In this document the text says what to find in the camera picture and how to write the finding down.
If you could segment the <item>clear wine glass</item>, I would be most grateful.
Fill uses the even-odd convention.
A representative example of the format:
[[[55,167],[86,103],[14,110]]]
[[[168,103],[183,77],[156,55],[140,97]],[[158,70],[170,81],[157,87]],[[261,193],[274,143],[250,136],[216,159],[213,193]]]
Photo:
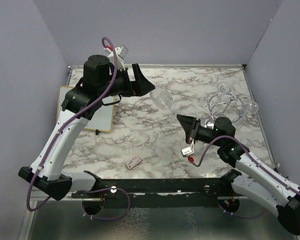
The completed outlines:
[[[245,113],[250,114],[255,114],[259,110],[258,104],[251,99],[244,100],[242,103],[242,108]]]
[[[173,119],[176,119],[177,115],[183,114],[183,111],[176,105],[172,94],[163,85],[157,85],[150,92],[150,98],[158,109],[169,111]]]
[[[227,83],[227,82],[219,82],[217,84],[217,89],[221,92],[221,93],[231,93],[232,92],[232,86]]]

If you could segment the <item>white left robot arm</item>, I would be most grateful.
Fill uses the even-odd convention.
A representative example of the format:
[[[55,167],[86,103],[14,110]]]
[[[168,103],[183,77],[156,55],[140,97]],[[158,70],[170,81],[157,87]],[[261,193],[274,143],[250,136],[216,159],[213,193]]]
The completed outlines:
[[[96,197],[101,186],[97,177],[82,172],[71,176],[62,173],[65,160],[80,132],[104,106],[109,96],[142,97],[155,89],[137,63],[132,65],[134,80],[127,68],[118,69],[115,60],[104,55],[91,55],[83,65],[83,76],[65,94],[55,128],[37,159],[23,166],[18,176],[56,201],[69,192],[84,191]]]

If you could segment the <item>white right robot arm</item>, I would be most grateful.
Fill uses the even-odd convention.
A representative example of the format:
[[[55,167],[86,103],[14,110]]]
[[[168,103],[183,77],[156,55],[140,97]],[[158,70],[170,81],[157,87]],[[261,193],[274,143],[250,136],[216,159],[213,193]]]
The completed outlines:
[[[263,206],[277,217],[289,233],[300,235],[300,186],[267,166],[246,146],[235,138],[236,128],[227,117],[218,117],[213,128],[204,127],[198,118],[177,114],[178,122],[185,132],[189,145],[181,151],[183,157],[195,167],[203,163],[192,160],[195,142],[207,147],[217,146],[219,158],[232,168],[235,176],[220,182],[219,189],[226,195],[243,195]]]

